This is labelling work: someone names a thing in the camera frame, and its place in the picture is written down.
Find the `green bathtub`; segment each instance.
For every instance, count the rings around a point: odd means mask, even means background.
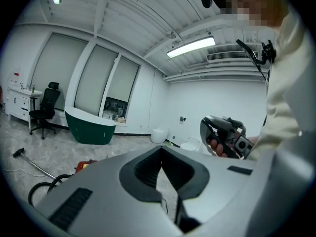
[[[83,144],[105,145],[114,134],[116,123],[74,107],[65,108],[69,130]]]

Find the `white cabinet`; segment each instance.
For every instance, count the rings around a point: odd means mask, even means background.
[[[31,129],[31,117],[29,112],[33,110],[33,99],[30,97],[36,97],[35,110],[40,109],[40,96],[41,91],[34,91],[32,93],[27,89],[20,89],[17,87],[9,87],[9,94],[7,95],[6,113],[9,119],[15,116],[19,119],[25,120],[29,123],[29,129]]]

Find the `roller shade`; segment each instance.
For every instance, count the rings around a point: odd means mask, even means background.
[[[107,97],[128,102],[139,65],[121,58],[113,75]]]
[[[108,49],[95,46],[82,72],[75,107],[98,115],[106,83],[118,56]]]
[[[63,110],[65,107],[71,76],[86,45],[86,42],[79,39],[52,34],[39,57],[32,79],[32,87],[34,85],[36,90],[44,93],[51,81],[58,82],[61,93],[55,105],[56,109]]]

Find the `metal rod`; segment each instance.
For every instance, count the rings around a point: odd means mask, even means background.
[[[32,162],[30,159],[28,159],[24,154],[21,154],[30,164],[32,164],[35,168],[37,168],[39,171],[41,171],[42,173],[44,173],[46,176],[52,178],[52,179],[56,179],[56,177],[54,177],[53,175],[47,173],[45,170],[43,170],[42,168],[40,168],[39,166],[37,166],[34,162]]]

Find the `floor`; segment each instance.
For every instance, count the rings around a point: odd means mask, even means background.
[[[13,158],[12,154],[19,148],[25,149],[25,155],[45,171],[58,176],[61,174],[74,174],[74,167],[80,161],[102,160],[107,157],[126,154],[130,151],[147,148],[155,145],[149,136],[113,136],[107,145],[85,145],[78,143],[69,130],[56,128],[56,134],[45,131],[45,139],[41,139],[41,131],[29,134],[28,123],[7,115],[0,111],[0,163],[8,184],[17,197],[27,201],[30,189],[39,182],[51,182],[52,179],[43,175],[23,158]],[[177,193],[173,189],[165,173],[161,171],[158,176],[157,190],[161,192],[162,209],[167,212],[171,220],[174,220]],[[46,187],[39,188],[33,196],[33,204],[36,204],[45,196]]]

